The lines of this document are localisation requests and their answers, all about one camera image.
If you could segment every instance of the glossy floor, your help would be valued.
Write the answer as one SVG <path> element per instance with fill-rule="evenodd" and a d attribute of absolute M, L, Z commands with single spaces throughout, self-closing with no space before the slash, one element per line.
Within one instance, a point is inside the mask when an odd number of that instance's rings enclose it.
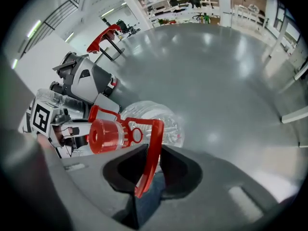
<path fill-rule="evenodd" d="M 138 33 L 118 46 L 125 51 L 115 61 L 97 62 L 120 80 L 114 101 L 162 103 L 183 122 L 184 148 L 234 163 L 279 201 L 297 191 L 307 165 L 298 143 L 308 120 L 284 125 L 280 119 L 307 105 L 306 91 L 298 82 L 277 94 L 293 73 L 279 56 L 268 58 L 269 45 L 230 28 L 182 24 Z M 270 62 L 280 66 L 271 75 Z"/>

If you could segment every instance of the clear plastic bottle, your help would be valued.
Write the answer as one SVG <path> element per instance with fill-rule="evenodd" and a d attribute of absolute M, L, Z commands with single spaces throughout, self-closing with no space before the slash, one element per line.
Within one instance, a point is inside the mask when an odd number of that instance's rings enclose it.
<path fill-rule="evenodd" d="M 163 144 L 182 147 L 184 143 L 184 130 L 179 118 L 166 106 L 152 101 L 140 101 L 126 107 L 121 113 L 121 119 L 127 117 L 142 119 L 158 119 L 164 122 Z M 129 123 L 130 129 L 140 128 L 143 139 L 140 143 L 149 143 L 152 126 L 144 124 Z"/>

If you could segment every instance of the red ring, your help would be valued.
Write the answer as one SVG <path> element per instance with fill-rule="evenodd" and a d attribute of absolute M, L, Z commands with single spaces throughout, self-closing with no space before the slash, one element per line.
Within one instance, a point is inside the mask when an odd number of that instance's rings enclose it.
<path fill-rule="evenodd" d="M 135 139 L 134 139 L 134 130 L 135 129 L 137 129 L 137 130 L 139 130 L 139 132 L 140 132 L 140 140 L 139 141 L 135 141 Z M 141 129 L 140 128 L 134 128 L 132 131 L 131 131 L 131 134 L 132 134 L 132 138 L 133 138 L 133 141 L 136 143 L 136 144 L 138 144 L 138 143 L 140 143 L 141 141 L 142 141 L 142 138 L 143 138 L 143 133 L 142 133 L 142 131 L 141 131 Z"/>

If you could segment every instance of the fluorescent light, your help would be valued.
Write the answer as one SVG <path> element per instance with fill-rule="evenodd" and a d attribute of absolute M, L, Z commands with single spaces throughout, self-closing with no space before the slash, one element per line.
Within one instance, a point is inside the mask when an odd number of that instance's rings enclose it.
<path fill-rule="evenodd" d="M 17 62 L 18 62 L 18 60 L 17 60 L 17 59 L 15 59 L 15 60 L 13 61 L 13 64 L 12 64 L 12 69 L 14 69 L 14 68 L 16 67 Z"/>
<path fill-rule="evenodd" d="M 72 37 L 73 34 L 74 34 L 74 32 L 72 32 L 71 35 L 68 36 L 68 38 L 65 41 L 67 42 Z"/>
<path fill-rule="evenodd" d="M 27 34 L 27 37 L 28 37 L 28 38 L 31 38 L 31 37 L 33 36 L 33 34 L 35 33 L 36 29 L 39 27 L 40 23 L 41 23 L 40 20 L 38 20 L 38 21 L 34 24 L 34 26 L 31 28 L 30 32 L 28 32 L 28 34 Z"/>
<path fill-rule="evenodd" d="M 113 11 L 113 10 L 115 10 L 115 9 L 109 10 L 108 12 L 106 12 L 105 14 L 103 14 L 102 17 L 103 17 L 104 15 L 107 15 L 108 13 L 110 13 L 110 12 Z"/>

